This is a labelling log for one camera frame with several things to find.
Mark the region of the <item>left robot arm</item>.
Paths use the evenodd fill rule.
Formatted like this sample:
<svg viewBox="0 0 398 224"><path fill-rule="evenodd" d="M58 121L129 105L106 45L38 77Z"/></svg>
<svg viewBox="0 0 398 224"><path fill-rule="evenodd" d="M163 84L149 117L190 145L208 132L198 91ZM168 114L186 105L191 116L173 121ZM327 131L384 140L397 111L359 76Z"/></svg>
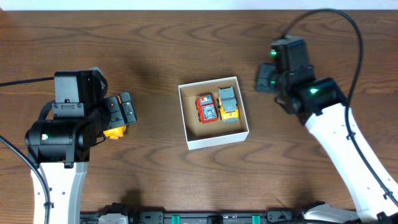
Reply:
<svg viewBox="0 0 398 224"><path fill-rule="evenodd" d="M98 67L54 75L55 100L26 132L34 169L34 223L79 223L91 147L123 137L136 122L128 92L108 97Z"/></svg>

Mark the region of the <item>red toy car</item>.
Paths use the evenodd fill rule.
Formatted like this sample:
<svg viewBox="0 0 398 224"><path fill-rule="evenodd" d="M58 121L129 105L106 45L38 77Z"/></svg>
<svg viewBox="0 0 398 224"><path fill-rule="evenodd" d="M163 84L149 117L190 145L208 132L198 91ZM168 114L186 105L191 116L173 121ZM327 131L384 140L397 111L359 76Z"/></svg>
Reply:
<svg viewBox="0 0 398 224"><path fill-rule="evenodd" d="M218 119L218 112L211 93L197 96L195 106L198 111L199 122L205 124L214 122Z"/></svg>

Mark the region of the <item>yellow grey dump truck toy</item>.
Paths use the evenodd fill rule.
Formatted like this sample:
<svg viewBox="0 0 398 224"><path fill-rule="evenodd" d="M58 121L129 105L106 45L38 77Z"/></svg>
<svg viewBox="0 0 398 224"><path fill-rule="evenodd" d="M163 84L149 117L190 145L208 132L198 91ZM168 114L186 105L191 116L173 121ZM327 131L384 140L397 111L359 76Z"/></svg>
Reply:
<svg viewBox="0 0 398 224"><path fill-rule="evenodd" d="M218 89L219 97L216 100L220 119L224 123L239 121L239 110L233 86Z"/></svg>

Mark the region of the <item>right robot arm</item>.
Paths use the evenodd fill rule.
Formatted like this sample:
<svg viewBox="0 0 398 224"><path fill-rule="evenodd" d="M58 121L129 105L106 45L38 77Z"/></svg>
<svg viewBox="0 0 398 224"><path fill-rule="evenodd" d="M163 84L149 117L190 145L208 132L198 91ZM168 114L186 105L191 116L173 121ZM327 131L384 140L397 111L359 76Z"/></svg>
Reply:
<svg viewBox="0 0 398 224"><path fill-rule="evenodd" d="M304 210L299 223L397 223L397 182L381 164L332 78L316 79L311 66L281 72L259 67L256 91L274 93L322 145L353 199L355 210L321 203Z"/></svg>

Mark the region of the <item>orange dinosaur toy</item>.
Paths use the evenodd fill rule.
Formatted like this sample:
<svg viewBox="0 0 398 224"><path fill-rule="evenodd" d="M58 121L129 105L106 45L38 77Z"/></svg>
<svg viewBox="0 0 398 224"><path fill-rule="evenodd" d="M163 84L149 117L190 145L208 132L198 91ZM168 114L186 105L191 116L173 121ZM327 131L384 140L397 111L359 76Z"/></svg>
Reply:
<svg viewBox="0 0 398 224"><path fill-rule="evenodd" d="M104 135L107 138L119 139L119 138L124 136L124 132L126 130L127 130L127 126L124 125L124 126L121 126L121 127L118 127L118 128L113 128L113 129L109 129L109 130L103 131L103 133L104 133Z"/></svg>

